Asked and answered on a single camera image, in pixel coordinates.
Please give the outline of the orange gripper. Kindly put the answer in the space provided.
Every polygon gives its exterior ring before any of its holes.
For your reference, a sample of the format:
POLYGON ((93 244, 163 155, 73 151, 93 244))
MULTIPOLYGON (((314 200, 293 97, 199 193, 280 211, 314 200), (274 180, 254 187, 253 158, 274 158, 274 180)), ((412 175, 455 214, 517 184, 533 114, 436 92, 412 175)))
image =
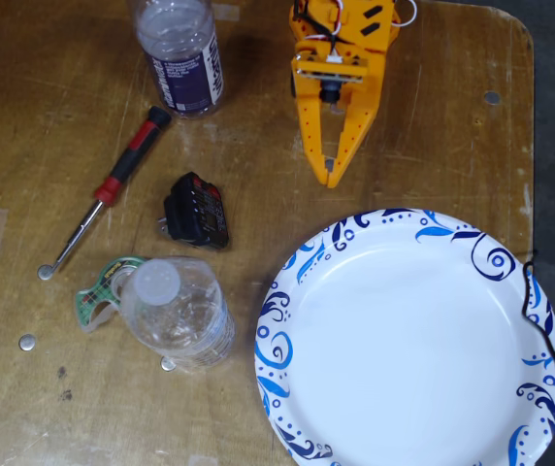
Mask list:
POLYGON ((401 18, 394 1, 295 1, 289 25, 296 40, 291 93, 304 155, 317 180, 334 188, 375 120, 386 54, 401 18), (347 105, 330 173, 322 151, 321 103, 347 105))

